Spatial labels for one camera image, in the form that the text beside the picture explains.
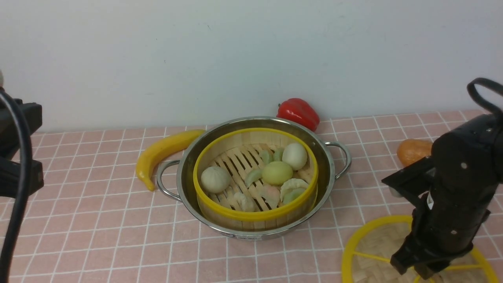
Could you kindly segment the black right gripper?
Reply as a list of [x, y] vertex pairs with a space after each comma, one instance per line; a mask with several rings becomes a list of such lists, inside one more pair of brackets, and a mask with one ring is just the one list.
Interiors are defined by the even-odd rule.
[[404, 243], [391, 256], [399, 274], [414, 268], [423, 279], [432, 278], [473, 249], [473, 239], [490, 215], [491, 196], [444, 199], [430, 193], [411, 195], [413, 222]]

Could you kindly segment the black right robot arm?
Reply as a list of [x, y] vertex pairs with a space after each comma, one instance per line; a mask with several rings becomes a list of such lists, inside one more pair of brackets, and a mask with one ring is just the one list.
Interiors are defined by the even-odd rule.
[[442, 272], [472, 251], [490, 215], [503, 179], [503, 113], [476, 86], [503, 93], [500, 83], [473, 79], [467, 84], [470, 98], [488, 113], [438, 137], [429, 156], [382, 179], [414, 206], [411, 232], [390, 258], [401, 275], [409, 268], [423, 279]]

